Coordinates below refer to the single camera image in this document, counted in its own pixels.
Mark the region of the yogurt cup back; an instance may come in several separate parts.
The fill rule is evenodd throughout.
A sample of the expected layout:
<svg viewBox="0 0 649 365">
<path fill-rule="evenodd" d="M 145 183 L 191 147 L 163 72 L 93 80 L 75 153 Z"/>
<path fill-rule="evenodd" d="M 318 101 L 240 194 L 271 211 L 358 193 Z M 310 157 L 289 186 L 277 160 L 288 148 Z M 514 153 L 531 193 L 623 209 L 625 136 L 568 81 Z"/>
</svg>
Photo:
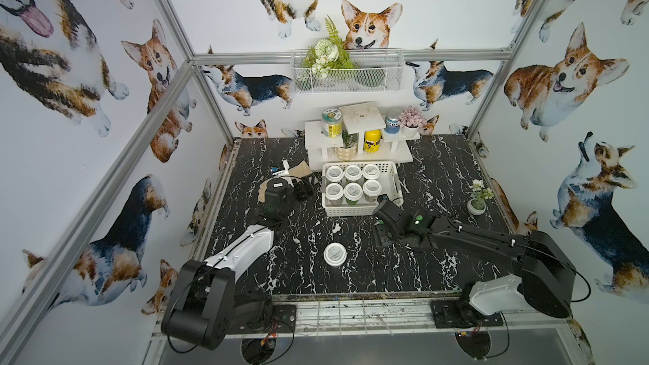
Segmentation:
<svg viewBox="0 0 649 365">
<path fill-rule="evenodd" d="M 377 180 L 381 175 L 381 169 L 376 164 L 368 163 L 363 167 L 362 174 L 365 180 Z"/>
<path fill-rule="evenodd" d="M 356 164 L 344 167 L 344 177 L 349 183 L 360 182 L 363 179 L 363 169 Z"/>
<path fill-rule="evenodd" d="M 335 182 L 337 184 L 340 184 L 342 180 L 345 178 L 344 169 L 338 166 L 330 166 L 326 169 L 324 173 L 326 174 L 326 179 L 330 183 Z"/>
<path fill-rule="evenodd" d="M 344 188 L 339 184 L 339 182 L 328 184 L 324 192 L 324 197 L 326 198 L 326 204 L 328 206 L 342 205 L 344 199 Z"/>
</svg>

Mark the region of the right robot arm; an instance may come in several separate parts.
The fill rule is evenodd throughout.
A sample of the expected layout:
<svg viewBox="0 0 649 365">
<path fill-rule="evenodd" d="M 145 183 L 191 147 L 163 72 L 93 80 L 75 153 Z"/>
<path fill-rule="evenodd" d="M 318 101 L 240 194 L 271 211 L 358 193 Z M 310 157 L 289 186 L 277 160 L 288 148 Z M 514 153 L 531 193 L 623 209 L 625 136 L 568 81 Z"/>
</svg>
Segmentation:
<svg viewBox="0 0 649 365">
<path fill-rule="evenodd" d="M 373 215 L 378 221 L 375 243 L 381 248 L 401 245 L 424 253 L 447 249 L 505 267 L 507 275 L 466 284 L 461 304 L 473 312 L 490 316 L 532 308 L 556 319 L 571 317 L 573 289 L 580 273 L 547 233 L 483 230 L 441 213 L 406 210 L 399 200 L 386 195 L 378 197 Z"/>
</svg>

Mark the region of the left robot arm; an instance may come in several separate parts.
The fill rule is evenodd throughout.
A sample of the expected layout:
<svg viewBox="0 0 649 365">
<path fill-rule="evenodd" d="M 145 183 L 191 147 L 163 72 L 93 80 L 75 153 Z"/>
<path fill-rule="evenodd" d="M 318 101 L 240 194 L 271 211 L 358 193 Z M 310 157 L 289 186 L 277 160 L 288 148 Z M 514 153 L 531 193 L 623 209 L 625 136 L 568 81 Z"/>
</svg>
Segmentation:
<svg viewBox="0 0 649 365">
<path fill-rule="evenodd" d="M 261 290 L 236 294 L 236 283 L 258 258 L 270 252 L 275 234 L 296 206 L 315 194 L 317 184 L 314 174 L 273 177 L 239 238 L 206 260 L 189 260 L 182 266 L 161 324 L 170 348 L 181 352 L 172 339 L 214 350 L 231 333 L 277 332 L 282 316 L 270 294 Z"/>
</svg>

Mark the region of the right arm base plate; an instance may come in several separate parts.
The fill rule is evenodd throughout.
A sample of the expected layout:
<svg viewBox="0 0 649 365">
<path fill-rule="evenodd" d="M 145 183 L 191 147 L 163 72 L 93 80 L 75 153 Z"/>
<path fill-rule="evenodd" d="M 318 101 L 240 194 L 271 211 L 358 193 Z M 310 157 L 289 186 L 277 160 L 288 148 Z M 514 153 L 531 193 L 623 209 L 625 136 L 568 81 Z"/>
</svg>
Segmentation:
<svg viewBox="0 0 649 365">
<path fill-rule="evenodd" d="M 460 299 L 430 302 L 435 327 L 438 329 L 474 329 L 505 325 L 502 314 L 485 315 Z"/>
</svg>

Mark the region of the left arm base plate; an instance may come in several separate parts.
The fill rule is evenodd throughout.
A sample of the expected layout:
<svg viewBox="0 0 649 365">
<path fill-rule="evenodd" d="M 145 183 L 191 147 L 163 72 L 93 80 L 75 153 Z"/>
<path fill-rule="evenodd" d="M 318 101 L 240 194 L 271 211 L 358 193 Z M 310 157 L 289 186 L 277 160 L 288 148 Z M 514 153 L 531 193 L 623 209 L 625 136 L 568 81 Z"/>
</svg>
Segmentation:
<svg viewBox="0 0 649 365">
<path fill-rule="evenodd" d="M 234 318 L 229 323 L 227 333 L 229 335 L 291 333 L 295 329 L 296 320 L 296 305 L 252 302 L 235 308 Z"/>
</svg>

